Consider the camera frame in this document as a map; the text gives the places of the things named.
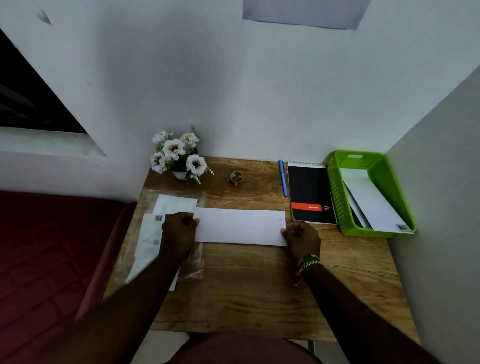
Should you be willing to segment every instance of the flower pot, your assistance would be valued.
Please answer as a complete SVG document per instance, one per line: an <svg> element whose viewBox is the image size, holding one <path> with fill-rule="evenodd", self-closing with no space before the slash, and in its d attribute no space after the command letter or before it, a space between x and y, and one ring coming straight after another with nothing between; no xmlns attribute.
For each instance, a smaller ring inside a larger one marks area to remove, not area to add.
<svg viewBox="0 0 480 364"><path fill-rule="evenodd" d="M186 181L187 180L187 172L172 172L172 173L180 181Z"/></svg>

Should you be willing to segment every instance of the spiral notebook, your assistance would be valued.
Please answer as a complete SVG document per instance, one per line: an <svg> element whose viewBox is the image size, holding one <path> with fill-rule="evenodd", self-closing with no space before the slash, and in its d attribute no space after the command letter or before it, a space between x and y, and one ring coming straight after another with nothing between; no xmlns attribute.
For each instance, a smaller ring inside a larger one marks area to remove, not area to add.
<svg viewBox="0 0 480 364"><path fill-rule="evenodd" d="M326 166L320 163L288 162L288 185L295 221L336 225Z"/></svg>

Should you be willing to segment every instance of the red label on notebook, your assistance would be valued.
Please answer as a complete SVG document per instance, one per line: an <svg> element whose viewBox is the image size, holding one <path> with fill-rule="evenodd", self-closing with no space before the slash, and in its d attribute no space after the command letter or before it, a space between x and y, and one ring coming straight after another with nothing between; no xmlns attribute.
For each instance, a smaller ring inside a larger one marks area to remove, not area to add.
<svg viewBox="0 0 480 364"><path fill-rule="evenodd" d="M322 212L322 205L315 204L301 204L298 202L292 202L292 208L295 210L306 210L306 211L320 211Z"/></svg>

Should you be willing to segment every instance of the tape roll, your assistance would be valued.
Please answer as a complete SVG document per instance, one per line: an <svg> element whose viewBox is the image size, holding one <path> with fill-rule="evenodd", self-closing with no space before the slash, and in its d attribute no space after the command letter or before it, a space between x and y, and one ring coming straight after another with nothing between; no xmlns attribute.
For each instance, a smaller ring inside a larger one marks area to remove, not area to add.
<svg viewBox="0 0 480 364"><path fill-rule="evenodd" d="M230 183L233 184L234 186L239 186L242 184L244 180L243 173L236 170L230 175Z"/></svg>

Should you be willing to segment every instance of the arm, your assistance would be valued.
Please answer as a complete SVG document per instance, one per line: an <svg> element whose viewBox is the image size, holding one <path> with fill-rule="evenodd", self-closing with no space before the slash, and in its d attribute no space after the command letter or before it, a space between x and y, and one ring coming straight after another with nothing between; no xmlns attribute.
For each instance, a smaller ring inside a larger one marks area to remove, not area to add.
<svg viewBox="0 0 480 364"><path fill-rule="evenodd" d="M321 240L307 223L288 224L282 235L296 263L307 254L320 256ZM421 346L362 303L323 265L312 264L302 275L352 364L439 364Z"/></svg>
<svg viewBox="0 0 480 364"><path fill-rule="evenodd" d="M193 214L170 215L162 253L130 284L86 314L43 360L48 364L130 363L195 239Z"/></svg>

